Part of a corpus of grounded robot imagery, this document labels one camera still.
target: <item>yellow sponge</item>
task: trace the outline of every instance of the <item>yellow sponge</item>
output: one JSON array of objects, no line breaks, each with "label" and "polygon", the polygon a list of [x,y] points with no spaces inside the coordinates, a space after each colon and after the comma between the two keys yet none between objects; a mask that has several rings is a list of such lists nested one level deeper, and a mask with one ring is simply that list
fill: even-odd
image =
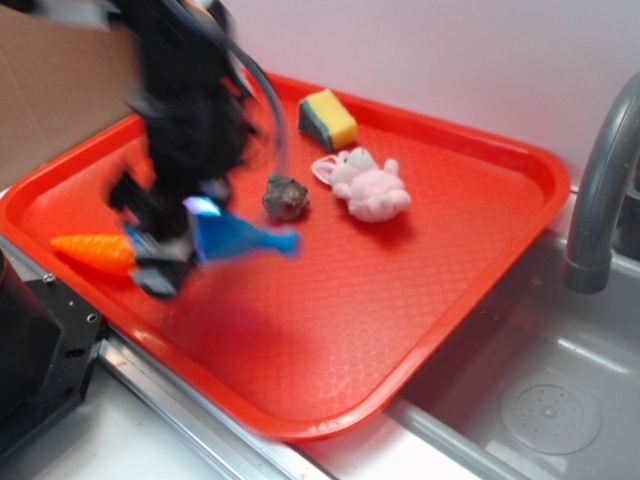
[{"label": "yellow sponge", "polygon": [[358,139],[358,124],[329,89],[312,93],[300,102],[298,129],[315,138],[327,151]]}]

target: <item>stainless steel sink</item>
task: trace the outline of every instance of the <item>stainless steel sink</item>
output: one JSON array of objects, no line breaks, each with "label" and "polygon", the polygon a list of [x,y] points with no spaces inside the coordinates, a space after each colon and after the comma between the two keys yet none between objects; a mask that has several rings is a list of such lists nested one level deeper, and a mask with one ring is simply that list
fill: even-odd
[{"label": "stainless steel sink", "polygon": [[563,247],[545,232],[390,409],[480,476],[640,478],[640,267],[576,294]]}]

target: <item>orange toy carrot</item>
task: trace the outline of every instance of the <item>orange toy carrot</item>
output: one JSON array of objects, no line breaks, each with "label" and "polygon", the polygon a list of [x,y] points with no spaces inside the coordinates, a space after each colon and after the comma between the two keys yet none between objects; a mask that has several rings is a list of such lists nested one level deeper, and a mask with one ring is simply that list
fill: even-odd
[{"label": "orange toy carrot", "polygon": [[58,252],[103,272],[128,275],[135,252],[125,235],[68,235],[50,240]]}]

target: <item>plush toy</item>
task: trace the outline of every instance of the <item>plush toy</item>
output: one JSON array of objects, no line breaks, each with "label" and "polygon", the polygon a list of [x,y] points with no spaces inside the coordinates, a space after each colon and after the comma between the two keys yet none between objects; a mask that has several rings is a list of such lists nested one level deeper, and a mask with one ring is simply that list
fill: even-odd
[{"label": "plush toy", "polygon": [[399,168],[389,159],[381,169],[362,147],[321,158],[311,167],[336,197],[346,200],[351,215],[370,223],[389,220],[411,205]]}]

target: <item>blue plastic fish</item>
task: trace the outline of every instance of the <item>blue plastic fish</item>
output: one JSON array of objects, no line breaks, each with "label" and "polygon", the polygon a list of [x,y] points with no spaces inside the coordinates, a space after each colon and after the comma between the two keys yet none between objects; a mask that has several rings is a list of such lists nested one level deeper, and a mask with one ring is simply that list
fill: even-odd
[{"label": "blue plastic fish", "polygon": [[300,247],[297,231],[259,229],[223,210],[208,197],[189,197],[183,203],[190,213],[193,242],[201,262],[229,259],[260,249],[293,256]]}]

